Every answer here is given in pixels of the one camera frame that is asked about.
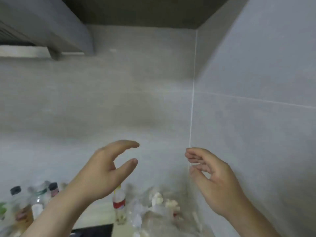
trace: person's left hand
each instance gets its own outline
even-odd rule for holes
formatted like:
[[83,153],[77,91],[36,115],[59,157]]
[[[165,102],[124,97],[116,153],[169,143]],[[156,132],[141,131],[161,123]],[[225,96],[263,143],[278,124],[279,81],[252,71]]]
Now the person's left hand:
[[98,149],[68,187],[91,203],[108,196],[138,164],[137,159],[130,159],[117,169],[114,165],[115,158],[127,149],[137,147],[139,143],[135,141],[120,140]]

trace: hand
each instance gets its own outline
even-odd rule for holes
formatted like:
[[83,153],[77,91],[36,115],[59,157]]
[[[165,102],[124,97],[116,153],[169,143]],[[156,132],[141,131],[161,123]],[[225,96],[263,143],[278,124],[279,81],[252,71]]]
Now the hand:
[[[190,167],[190,176],[214,212],[229,219],[252,205],[226,162],[202,148],[188,148],[185,156],[190,163],[199,163]],[[201,171],[210,173],[211,178]]]
[[67,188],[79,192],[89,202],[111,194],[136,168],[137,159],[130,159],[120,168],[115,158],[130,148],[137,148],[135,141],[120,140],[98,149]]

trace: clear plastic bag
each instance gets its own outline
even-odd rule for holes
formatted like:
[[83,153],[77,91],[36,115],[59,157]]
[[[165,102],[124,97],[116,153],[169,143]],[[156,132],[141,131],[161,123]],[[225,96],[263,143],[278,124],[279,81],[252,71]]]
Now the clear plastic bag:
[[[156,193],[162,195],[163,202],[153,206]],[[172,200],[178,207],[166,204]],[[127,219],[142,237],[200,237],[193,206],[186,196],[151,187],[127,205]]]

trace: black stovetop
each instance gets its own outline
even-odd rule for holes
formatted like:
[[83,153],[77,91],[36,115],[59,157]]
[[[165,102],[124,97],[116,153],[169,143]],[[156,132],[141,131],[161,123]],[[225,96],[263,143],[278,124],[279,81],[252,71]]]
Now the black stovetop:
[[73,230],[70,237],[111,237],[112,230],[112,224],[87,227]]

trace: brown liquid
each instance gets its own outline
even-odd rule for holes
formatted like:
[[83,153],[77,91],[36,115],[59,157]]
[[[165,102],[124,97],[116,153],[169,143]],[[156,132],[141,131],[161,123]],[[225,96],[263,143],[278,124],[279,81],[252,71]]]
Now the brown liquid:
[[34,221],[31,205],[28,205],[25,208],[17,211],[14,216],[15,216],[15,226],[19,229],[21,234],[24,233],[24,231],[26,231],[26,229]]

